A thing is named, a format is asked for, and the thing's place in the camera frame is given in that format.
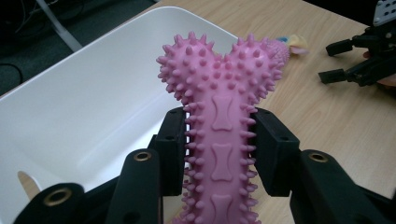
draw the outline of spiky chew toy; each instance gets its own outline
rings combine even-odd
[[[168,84],[184,110],[190,113],[186,161],[191,165],[184,182],[186,205],[174,223],[260,223],[250,211],[257,200],[249,194],[257,186],[249,179],[257,173],[248,169],[254,164],[249,152],[254,146],[248,139],[255,133],[248,126],[260,97],[273,91],[281,79],[281,68],[289,59],[289,48],[278,40],[238,39],[231,53],[213,52],[213,42],[206,44],[193,32],[187,39],[175,36],[173,46],[165,45],[159,78]]]

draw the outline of bone-shaped toy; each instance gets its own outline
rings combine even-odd
[[[249,194],[257,186],[249,179],[257,173],[248,169],[254,164],[249,152],[254,146],[248,139],[255,133],[248,126],[260,97],[273,91],[281,79],[281,68],[289,59],[289,48],[278,40],[238,39],[229,54],[213,52],[214,43],[206,43],[193,32],[187,39],[175,36],[173,46],[165,45],[160,56],[158,75],[181,100],[190,113],[186,123],[190,138],[186,145],[190,168],[183,187],[184,211],[174,223],[260,223],[250,207],[257,200]]]

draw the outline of white container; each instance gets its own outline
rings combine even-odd
[[[180,106],[157,78],[156,58],[174,35],[189,31],[207,34],[219,53],[236,41],[184,9],[161,7],[0,98],[0,223],[12,223],[29,202],[18,171],[41,189],[75,182],[90,190],[117,176],[129,152],[148,145],[165,113]]]

